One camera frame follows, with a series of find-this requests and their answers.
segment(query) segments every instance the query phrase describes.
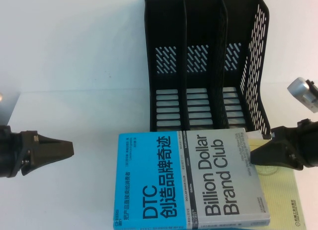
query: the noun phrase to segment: slotted vent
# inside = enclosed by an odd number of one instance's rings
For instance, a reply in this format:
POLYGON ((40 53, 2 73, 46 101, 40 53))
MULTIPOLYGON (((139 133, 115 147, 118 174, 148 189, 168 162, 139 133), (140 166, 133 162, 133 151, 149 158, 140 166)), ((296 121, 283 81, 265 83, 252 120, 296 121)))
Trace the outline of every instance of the slotted vent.
POLYGON ((249 75, 247 81, 246 101, 252 121, 256 130, 261 130, 262 134, 267 134, 267 127, 261 114, 259 101, 260 72, 264 57, 264 40, 267 33, 267 17, 264 11, 258 5, 257 14, 255 15, 254 28, 249 43, 250 61, 249 75))
POLYGON ((176 73, 176 47, 156 48, 157 74, 176 73))
POLYGON ((245 128, 246 122, 236 88, 223 88, 223 99, 230 128, 245 128))
POLYGON ((229 44, 225 58, 225 70, 237 70, 239 68, 239 54, 241 52, 241 43, 229 44))
POLYGON ((206 88, 187 89, 190 130, 212 129, 213 122, 206 88))
POLYGON ((239 85, 239 87, 242 91, 242 95, 244 95, 244 91, 245 91, 245 81, 246 81, 246 75, 247 75, 247 60, 248 60, 248 57, 246 57, 246 60, 245 60, 243 73, 242 73, 242 79, 241 79, 240 85, 239 85))
POLYGON ((188 47, 187 72, 201 73, 207 70, 208 45, 197 45, 188 47))
POLYGON ((181 130, 178 90, 156 91, 158 131, 181 130))

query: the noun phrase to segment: publisher logo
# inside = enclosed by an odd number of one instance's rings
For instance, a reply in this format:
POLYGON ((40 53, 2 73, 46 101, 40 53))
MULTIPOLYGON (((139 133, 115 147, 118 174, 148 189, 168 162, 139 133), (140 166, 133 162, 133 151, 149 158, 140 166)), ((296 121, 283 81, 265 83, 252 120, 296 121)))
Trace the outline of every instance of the publisher logo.
POLYGON ((291 200, 291 204, 292 204, 292 211, 293 211, 293 217, 294 217, 295 225, 299 227, 300 226, 300 219, 299 219, 299 214, 298 214, 296 200, 292 199, 291 200))

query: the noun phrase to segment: book cover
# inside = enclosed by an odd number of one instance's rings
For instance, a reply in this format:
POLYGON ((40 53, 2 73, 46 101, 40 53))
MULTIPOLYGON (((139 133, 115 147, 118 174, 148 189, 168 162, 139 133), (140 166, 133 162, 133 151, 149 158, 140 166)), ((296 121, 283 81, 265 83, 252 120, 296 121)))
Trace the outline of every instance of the book cover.
POLYGON ((121 134, 115 229, 269 224, 244 129, 121 134))

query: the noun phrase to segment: perforated side panel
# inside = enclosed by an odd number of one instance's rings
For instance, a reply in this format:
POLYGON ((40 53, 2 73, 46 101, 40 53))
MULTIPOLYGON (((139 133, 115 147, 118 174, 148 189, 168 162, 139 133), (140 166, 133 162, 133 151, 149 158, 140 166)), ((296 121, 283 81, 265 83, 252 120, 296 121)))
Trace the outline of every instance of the perforated side panel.
POLYGON ((176 73, 176 47, 156 48, 157 74, 176 73))
POLYGON ((202 73, 207 70, 208 45, 192 45, 188 47, 187 72, 202 73))
POLYGON ((226 71, 233 71, 239 68, 239 55, 241 52, 241 47, 241 43, 234 43, 228 45, 224 66, 226 71))
POLYGON ((243 77, 241 81, 241 91, 244 93, 246 90, 246 101, 248 109, 253 121, 253 125, 256 130, 261 130, 262 134, 268 134, 270 130, 267 129, 266 123, 263 117, 263 113, 260 109, 260 78, 262 71, 262 61, 264 59, 265 45, 267 33, 267 17, 265 12, 258 5, 257 14, 255 15, 254 28, 251 35, 251 42, 249 43, 249 62, 246 61, 243 71, 243 77), (246 77, 247 85, 244 88, 243 83, 246 77))

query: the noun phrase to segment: robotic arm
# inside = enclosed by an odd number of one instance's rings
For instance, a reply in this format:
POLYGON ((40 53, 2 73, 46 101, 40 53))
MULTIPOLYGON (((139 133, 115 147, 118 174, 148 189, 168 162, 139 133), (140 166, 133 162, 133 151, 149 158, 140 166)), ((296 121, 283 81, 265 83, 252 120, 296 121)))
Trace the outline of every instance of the robotic arm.
MULTIPOLYGON (((314 82, 300 77, 288 90, 313 113, 318 112, 318 88, 314 82)), ((305 119, 295 128, 281 126, 271 132, 272 140, 251 152, 251 163, 296 170, 318 166, 318 122, 305 119)))
POLYGON ((0 126, 0 177, 15 177, 74 155, 73 143, 41 136, 37 131, 12 133, 0 126))

